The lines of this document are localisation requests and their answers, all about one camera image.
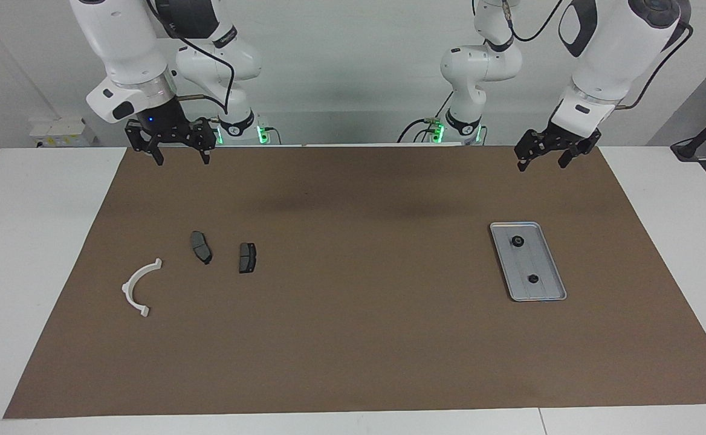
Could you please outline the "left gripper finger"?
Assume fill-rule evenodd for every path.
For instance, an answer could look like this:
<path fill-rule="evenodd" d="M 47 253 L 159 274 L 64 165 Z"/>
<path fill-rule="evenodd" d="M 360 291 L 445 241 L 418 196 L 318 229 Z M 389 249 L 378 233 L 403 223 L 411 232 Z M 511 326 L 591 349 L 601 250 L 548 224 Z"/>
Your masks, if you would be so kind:
<path fill-rule="evenodd" d="M 582 140 L 567 141 L 564 146 L 564 152 L 558 159 L 559 166 L 565 169 L 576 157 L 591 153 L 600 138 L 601 134 L 592 134 L 591 137 L 583 138 Z"/>
<path fill-rule="evenodd" d="M 533 160 L 547 153 L 543 143 L 543 135 L 534 129 L 528 129 L 515 145 L 514 152 L 519 171 L 526 171 Z"/>

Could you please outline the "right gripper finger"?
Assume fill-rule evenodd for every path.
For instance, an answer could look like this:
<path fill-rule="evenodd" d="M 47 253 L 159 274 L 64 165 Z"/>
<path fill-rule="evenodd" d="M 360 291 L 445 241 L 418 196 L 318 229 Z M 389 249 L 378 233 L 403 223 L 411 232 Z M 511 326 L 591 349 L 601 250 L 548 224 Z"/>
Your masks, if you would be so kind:
<path fill-rule="evenodd" d="M 204 165 L 210 163 L 210 152 L 216 147 L 217 138 L 209 119 L 198 118 L 189 124 L 190 132 L 187 136 L 187 146 L 199 152 Z"/>
<path fill-rule="evenodd" d="M 138 120 L 129 120 L 125 126 L 125 133 L 130 146 L 136 152 L 142 152 L 151 156 L 157 166 L 162 166 L 164 159 L 162 151 L 159 149 L 162 134 L 145 138 L 145 132 Z"/>

